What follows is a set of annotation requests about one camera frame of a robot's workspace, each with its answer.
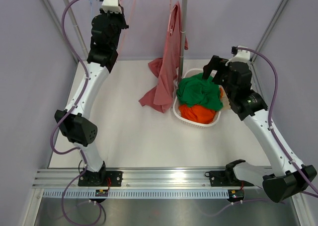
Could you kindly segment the green t shirt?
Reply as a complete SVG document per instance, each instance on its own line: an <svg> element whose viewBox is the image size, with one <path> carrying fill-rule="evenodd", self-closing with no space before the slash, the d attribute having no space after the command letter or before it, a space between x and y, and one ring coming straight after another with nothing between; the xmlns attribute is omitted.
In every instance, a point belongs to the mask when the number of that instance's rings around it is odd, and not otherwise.
<svg viewBox="0 0 318 226"><path fill-rule="evenodd" d="M211 76L203 79L202 72L183 78L178 84L176 96L181 105L186 104L188 107L200 105L214 111L223 108L220 87L213 82Z"/></svg>

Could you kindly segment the pink t shirt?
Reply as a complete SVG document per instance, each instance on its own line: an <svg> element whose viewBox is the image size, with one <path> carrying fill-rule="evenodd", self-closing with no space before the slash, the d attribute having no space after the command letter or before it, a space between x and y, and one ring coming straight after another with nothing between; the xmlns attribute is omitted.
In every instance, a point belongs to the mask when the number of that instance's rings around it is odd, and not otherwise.
<svg viewBox="0 0 318 226"><path fill-rule="evenodd" d="M141 106L149 106L165 113L173 103L174 81L177 79L181 44L181 7L176 2L169 18L163 57L148 63L148 67L158 82L139 100Z"/></svg>

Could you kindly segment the pink hanger of green shirt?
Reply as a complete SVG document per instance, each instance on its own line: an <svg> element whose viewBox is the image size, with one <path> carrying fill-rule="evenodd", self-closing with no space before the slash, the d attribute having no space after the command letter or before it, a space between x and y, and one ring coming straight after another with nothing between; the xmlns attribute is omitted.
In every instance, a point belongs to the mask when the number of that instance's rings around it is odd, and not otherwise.
<svg viewBox="0 0 318 226"><path fill-rule="evenodd" d="M120 4L123 7L130 8L129 16L128 16L128 18L126 18L127 24L130 25L131 18L133 16L133 12L135 10L136 0L123 0L122 2L120 2ZM124 46L124 41L125 41L125 37L126 37L127 32L128 32L128 29L125 29L124 32L123 32L123 35L122 35L122 38L121 38L121 42L120 42L120 45L119 45L119 50L118 50L118 54L119 55L121 55L121 51L122 51L122 48Z"/></svg>

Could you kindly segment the orange t shirt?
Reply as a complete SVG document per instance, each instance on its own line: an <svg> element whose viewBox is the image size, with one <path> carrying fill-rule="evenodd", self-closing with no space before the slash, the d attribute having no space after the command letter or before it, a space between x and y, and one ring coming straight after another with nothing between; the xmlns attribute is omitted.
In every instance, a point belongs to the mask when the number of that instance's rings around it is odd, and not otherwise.
<svg viewBox="0 0 318 226"><path fill-rule="evenodd" d="M188 107L186 104L183 104L178 109L182 118L200 124L210 124L217 113L215 110L205 108L201 105Z"/></svg>

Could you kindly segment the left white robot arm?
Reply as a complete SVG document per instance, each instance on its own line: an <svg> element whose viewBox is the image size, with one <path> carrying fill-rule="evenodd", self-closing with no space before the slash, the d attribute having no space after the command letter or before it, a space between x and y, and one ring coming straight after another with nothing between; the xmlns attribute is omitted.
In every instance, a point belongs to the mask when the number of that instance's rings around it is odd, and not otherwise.
<svg viewBox="0 0 318 226"><path fill-rule="evenodd" d="M98 128L90 118L96 96L117 60L121 31L128 28L124 8L105 6L92 20L90 51L84 76L71 102L55 113L55 120L64 137L80 151L83 170L79 186L105 186L109 182L105 162L101 159L95 138Z"/></svg>

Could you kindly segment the beige t shirt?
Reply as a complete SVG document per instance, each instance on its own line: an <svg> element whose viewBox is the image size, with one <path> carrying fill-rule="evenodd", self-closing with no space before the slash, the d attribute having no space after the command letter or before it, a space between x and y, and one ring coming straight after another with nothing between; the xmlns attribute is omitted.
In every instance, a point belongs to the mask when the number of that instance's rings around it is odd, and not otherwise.
<svg viewBox="0 0 318 226"><path fill-rule="evenodd" d="M219 90L220 90L220 101L222 102L223 104L223 107L222 107L222 111L225 111L225 110L229 110L231 108L230 106L230 103L229 103L229 100L228 100L228 97L223 89L222 86L219 86Z"/></svg>

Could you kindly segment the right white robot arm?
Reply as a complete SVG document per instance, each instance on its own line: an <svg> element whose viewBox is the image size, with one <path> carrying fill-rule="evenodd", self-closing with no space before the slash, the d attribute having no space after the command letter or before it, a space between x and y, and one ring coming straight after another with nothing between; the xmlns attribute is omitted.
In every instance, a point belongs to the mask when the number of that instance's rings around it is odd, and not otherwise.
<svg viewBox="0 0 318 226"><path fill-rule="evenodd" d="M293 153L275 128L264 99L251 88L252 72L248 64L213 56L203 67L203 79L212 71L216 72L213 82L223 87L231 109L252 131L271 165L266 169L235 160L226 165L225 180L231 185L245 181L258 186L275 203L305 191L317 171Z"/></svg>

